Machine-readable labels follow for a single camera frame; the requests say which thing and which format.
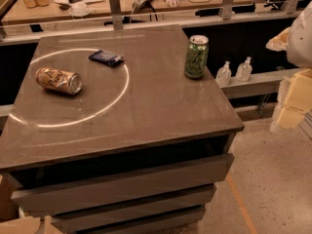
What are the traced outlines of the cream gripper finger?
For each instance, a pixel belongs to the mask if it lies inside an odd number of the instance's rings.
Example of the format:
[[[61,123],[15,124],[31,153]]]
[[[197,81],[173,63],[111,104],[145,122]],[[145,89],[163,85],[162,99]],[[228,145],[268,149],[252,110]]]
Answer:
[[[266,44],[266,48],[268,50],[275,51],[275,52],[284,51],[287,48],[289,33],[290,33],[290,28],[287,27],[278,35],[270,39]]]

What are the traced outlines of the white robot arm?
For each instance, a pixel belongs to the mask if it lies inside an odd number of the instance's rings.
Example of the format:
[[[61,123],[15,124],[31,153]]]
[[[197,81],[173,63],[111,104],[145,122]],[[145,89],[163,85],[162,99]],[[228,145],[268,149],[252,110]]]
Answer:
[[[292,25],[270,39],[266,48],[285,51],[288,62],[300,68],[312,67],[312,2],[300,13]]]

